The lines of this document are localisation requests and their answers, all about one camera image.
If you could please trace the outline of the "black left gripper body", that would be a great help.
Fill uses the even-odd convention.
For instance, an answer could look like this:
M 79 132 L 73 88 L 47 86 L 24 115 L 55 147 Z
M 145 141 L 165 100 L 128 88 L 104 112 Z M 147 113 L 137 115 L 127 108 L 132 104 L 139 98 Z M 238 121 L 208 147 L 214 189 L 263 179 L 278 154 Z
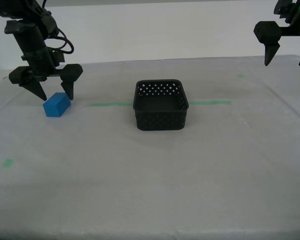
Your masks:
M 21 49 L 23 61 L 27 61 L 29 67 L 37 76 L 59 77 L 57 67 L 65 62 L 64 54 L 52 48 Z

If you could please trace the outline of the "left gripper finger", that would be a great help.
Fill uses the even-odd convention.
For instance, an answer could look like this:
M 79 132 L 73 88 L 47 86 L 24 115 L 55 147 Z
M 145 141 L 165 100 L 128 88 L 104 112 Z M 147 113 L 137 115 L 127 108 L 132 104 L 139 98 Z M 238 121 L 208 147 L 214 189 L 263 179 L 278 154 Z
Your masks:
M 70 100 L 74 99 L 74 83 L 83 73 L 83 68 L 80 64 L 67 64 L 60 71 L 61 86 Z
M 19 66 L 13 70 L 8 76 L 10 82 L 28 90 L 43 101 L 47 100 L 47 96 L 41 86 L 41 82 L 47 80 L 44 75 L 36 75 L 29 66 Z

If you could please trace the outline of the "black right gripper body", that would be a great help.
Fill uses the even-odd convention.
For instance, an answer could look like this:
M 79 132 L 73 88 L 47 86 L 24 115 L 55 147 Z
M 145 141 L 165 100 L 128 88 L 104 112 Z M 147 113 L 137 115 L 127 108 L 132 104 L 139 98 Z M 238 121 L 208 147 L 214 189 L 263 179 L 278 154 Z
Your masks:
M 282 37 L 300 36 L 300 0 L 278 0 L 273 13 L 285 19 L 286 27 L 280 27 Z

